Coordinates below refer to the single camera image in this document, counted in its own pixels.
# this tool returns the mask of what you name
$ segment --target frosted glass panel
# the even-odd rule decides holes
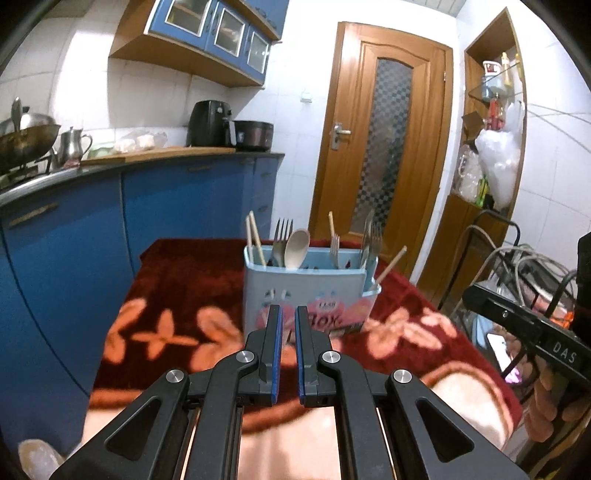
[[[404,151],[412,75],[412,68],[396,60],[378,60],[368,145],[351,232],[363,233],[372,208],[374,221],[382,228],[388,220]]]

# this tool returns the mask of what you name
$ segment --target ceiling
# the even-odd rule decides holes
[[[442,13],[457,17],[466,0],[406,0],[413,4],[422,5],[438,10]]]

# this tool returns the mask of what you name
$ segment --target bottle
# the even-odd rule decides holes
[[[511,72],[509,71],[511,68],[511,62],[509,61],[509,56],[506,51],[504,51],[501,56],[501,65],[503,71],[503,83],[505,84],[505,87],[510,89],[513,87],[513,80],[511,79]]]

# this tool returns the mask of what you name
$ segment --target utensil holder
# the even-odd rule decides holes
[[[272,246],[262,247],[265,262],[271,258]],[[312,328],[331,337],[358,331],[374,306],[382,287],[365,290],[366,270],[359,265],[359,250],[340,249],[339,270],[332,266],[330,249],[311,247],[298,270],[262,267],[250,262],[244,249],[245,278],[243,328],[245,336],[266,325],[269,306],[283,307],[283,342],[294,340],[296,307],[306,305]],[[375,271],[374,265],[368,265]]]

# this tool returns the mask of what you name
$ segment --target metal fork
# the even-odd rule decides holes
[[[365,277],[365,285],[363,291],[367,291],[372,285],[372,278],[375,274],[375,268],[378,265],[376,259],[382,250],[382,227],[374,223],[372,225],[371,234],[369,237],[369,255],[366,263],[367,275]]]
[[[291,236],[293,229],[293,220],[290,221],[286,218],[277,220],[275,236],[273,237],[273,249],[271,250],[271,256],[273,260],[275,260],[277,267],[285,267],[285,246],[287,245],[287,240]]]

